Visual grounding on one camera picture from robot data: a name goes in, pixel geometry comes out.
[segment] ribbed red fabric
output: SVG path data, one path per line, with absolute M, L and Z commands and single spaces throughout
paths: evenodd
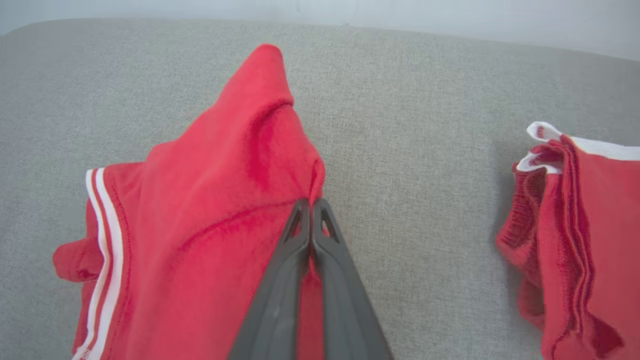
M 546 125 L 513 166 L 497 237 L 524 275 L 520 313 L 544 331 L 545 359 L 640 359 L 640 150 L 542 138 Z
M 324 165 L 263 45 L 216 104 L 146 161 L 87 173 L 87 235 L 54 254 L 83 282 L 74 359 L 223 359 L 292 205 Z M 298 353 L 323 357 L 321 283 L 303 280 Z

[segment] white background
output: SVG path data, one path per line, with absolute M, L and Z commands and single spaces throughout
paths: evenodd
M 640 60 L 640 0 L 0 0 L 0 34 L 34 22 L 85 17 L 405 29 Z

